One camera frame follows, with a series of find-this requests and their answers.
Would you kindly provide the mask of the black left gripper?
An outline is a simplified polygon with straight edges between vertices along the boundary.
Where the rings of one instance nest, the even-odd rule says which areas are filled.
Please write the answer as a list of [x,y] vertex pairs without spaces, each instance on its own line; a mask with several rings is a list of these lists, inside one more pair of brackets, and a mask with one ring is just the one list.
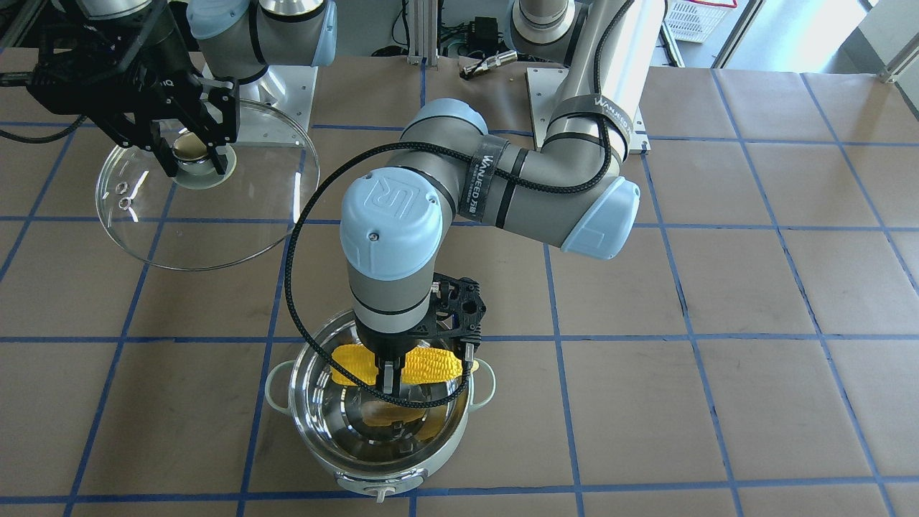
[[442,340],[447,350],[457,357],[466,353],[466,344],[473,350],[480,346],[480,321],[486,306],[480,298],[480,284],[474,279],[434,275],[432,291],[423,300],[426,310],[420,322],[395,333],[372,330],[362,320],[357,320],[357,335],[365,347],[382,361],[378,367],[378,389],[384,395],[394,396],[397,389],[397,362],[422,343]]

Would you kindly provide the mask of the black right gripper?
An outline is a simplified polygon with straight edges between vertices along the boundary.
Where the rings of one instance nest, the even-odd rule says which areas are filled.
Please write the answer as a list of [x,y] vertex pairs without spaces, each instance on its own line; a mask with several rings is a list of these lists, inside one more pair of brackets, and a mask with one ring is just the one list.
[[117,144],[148,144],[170,179],[177,158],[155,121],[180,121],[219,177],[232,171],[225,147],[238,135],[238,85],[204,79],[171,14],[66,14],[42,28],[27,92],[52,113],[88,116]]

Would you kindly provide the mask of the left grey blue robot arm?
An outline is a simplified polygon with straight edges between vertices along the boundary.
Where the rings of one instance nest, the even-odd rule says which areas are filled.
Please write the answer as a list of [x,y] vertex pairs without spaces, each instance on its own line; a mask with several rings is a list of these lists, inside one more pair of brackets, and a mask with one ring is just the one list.
[[387,167],[355,180],[342,199],[340,239],[355,326],[372,352],[361,383],[399,396],[407,355],[436,330],[434,262],[456,217],[486,223],[583,256],[620,252],[639,209],[636,184],[620,176],[634,117],[666,16],[666,1],[513,1],[508,46],[566,72],[551,96],[547,134],[529,151],[490,134],[459,99],[430,101],[407,125]]

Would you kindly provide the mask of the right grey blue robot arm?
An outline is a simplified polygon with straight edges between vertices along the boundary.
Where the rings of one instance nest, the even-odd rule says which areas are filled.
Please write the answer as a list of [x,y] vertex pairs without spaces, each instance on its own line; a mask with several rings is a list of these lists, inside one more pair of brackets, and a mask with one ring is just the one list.
[[159,124],[180,121],[227,174],[219,149],[240,124],[240,89],[278,65],[334,61],[332,1],[190,1],[186,20],[211,72],[188,53],[167,1],[62,1],[65,23],[43,27],[32,72],[3,73],[48,111],[86,116],[123,148],[151,152],[168,177],[179,167]]

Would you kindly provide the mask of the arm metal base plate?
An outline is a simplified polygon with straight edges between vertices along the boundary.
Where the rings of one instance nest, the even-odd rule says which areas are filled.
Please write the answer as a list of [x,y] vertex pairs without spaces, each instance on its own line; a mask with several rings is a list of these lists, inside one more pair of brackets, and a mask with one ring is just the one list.
[[545,143],[551,125],[556,121],[574,116],[602,116],[604,121],[612,124],[614,135],[629,145],[630,154],[646,154],[650,151],[650,138],[639,109],[643,89],[637,86],[618,86],[615,99],[598,94],[561,99],[561,86],[566,82],[568,72],[561,68],[526,68],[533,141],[537,150]]
[[241,124],[235,146],[306,148],[317,69],[277,65],[241,85]]

